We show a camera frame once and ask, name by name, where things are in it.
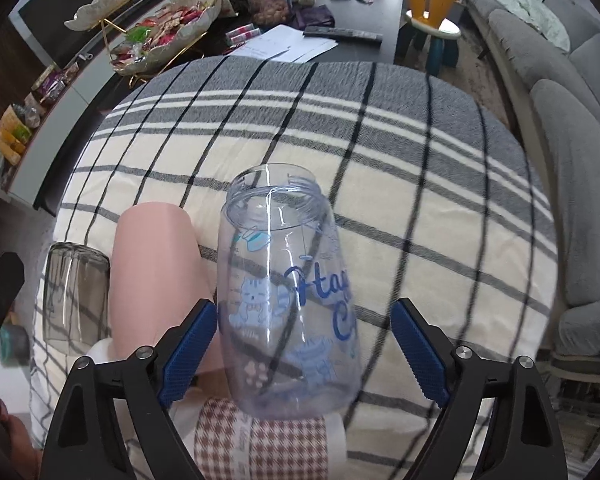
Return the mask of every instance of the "wooden floor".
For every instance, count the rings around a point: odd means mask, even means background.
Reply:
[[[490,54],[478,59],[484,45],[480,32],[467,12],[463,12],[456,23],[462,33],[458,40],[458,65],[455,68],[442,66],[438,77],[467,92],[516,134],[513,109],[495,63]],[[411,45],[406,56],[402,59],[396,58],[395,64],[424,72],[428,54],[429,40],[421,52]]]

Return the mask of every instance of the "blue gripper pad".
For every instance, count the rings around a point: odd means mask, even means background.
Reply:
[[[445,366],[438,354],[399,302],[391,307],[390,319],[391,330],[422,393],[427,399],[435,400],[439,408],[444,408],[449,402],[449,392],[446,389]]]
[[[191,324],[164,367],[158,402],[164,408],[184,397],[200,360],[216,332],[218,314],[210,301]]]

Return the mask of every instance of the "purple cloth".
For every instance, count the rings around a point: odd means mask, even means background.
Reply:
[[[335,24],[336,19],[326,5],[301,7],[298,4],[294,4],[289,26],[298,30],[305,30],[309,25],[333,27]]]

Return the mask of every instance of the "pink cup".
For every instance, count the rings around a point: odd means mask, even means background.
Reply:
[[[115,357],[126,359],[140,346],[154,346],[202,298],[212,296],[189,215],[166,202],[127,209],[118,221],[111,255],[109,322]],[[197,373],[223,367],[216,332]]]

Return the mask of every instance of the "metal screw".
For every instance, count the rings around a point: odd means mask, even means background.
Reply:
[[[523,368],[532,368],[534,365],[534,360],[526,355],[520,356],[518,362]]]
[[[89,363],[91,362],[91,359],[89,359],[86,355],[83,355],[82,357],[78,357],[75,361],[75,367],[78,368],[78,370],[82,370],[83,368],[86,368],[87,366],[89,366]]]
[[[151,357],[154,353],[154,349],[150,346],[141,346],[138,350],[136,350],[136,357],[138,359],[147,359]]]
[[[473,354],[474,353],[471,352],[471,349],[467,346],[459,346],[458,348],[456,348],[456,355],[461,359],[468,359]]]

